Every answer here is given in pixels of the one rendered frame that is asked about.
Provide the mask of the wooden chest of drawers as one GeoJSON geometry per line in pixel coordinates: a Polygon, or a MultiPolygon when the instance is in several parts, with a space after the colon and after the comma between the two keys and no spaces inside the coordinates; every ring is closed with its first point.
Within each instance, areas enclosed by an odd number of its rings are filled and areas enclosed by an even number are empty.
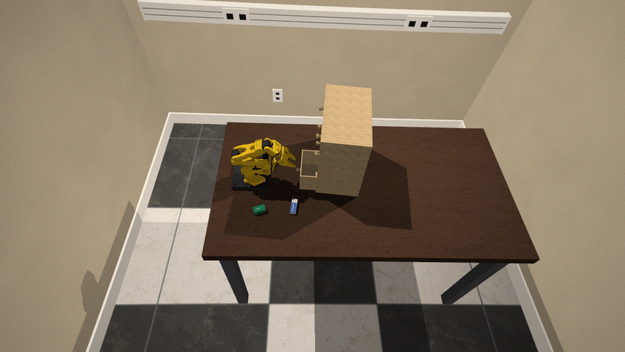
{"type": "Polygon", "coordinates": [[[315,192],[358,197],[372,147],[371,88],[326,84],[315,192]]]}

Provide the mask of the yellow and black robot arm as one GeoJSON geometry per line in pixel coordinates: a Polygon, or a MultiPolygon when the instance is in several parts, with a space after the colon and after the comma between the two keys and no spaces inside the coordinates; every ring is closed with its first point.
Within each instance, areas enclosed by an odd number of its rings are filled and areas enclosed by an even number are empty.
{"type": "Polygon", "coordinates": [[[255,143],[236,146],[232,150],[231,163],[232,165],[243,164],[244,183],[256,186],[265,182],[265,178],[255,173],[270,175],[270,156],[278,155],[281,149],[281,144],[276,140],[260,139],[255,143]],[[261,155],[260,160],[255,159],[258,155],[261,155]]]}

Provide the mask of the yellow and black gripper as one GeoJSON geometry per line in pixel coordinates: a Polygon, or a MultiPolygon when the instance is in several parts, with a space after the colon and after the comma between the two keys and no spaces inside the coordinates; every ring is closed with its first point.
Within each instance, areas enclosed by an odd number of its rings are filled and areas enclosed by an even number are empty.
{"type": "Polygon", "coordinates": [[[288,166],[292,168],[296,167],[295,164],[293,164],[292,162],[288,160],[288,158],[296,160],[294,155],[289,152],[288,148],[284,148],[284,146],[282,146],[281,148],[282,149],[279,151],[279,154],[275,155],[274,160],[272,162],[272,171],[275,169],[275,167],[278,166],[278,163],[281,164],[282,166],[288,166]]]}

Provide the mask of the blue and white eraser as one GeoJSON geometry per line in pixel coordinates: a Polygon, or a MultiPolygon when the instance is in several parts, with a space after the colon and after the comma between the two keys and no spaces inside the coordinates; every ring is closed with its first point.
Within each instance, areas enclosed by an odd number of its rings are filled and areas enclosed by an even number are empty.
{"type": "Polygon", "coordinates": [[[290,214],[296,214],[298,199],[292,199],[290,214]]]}

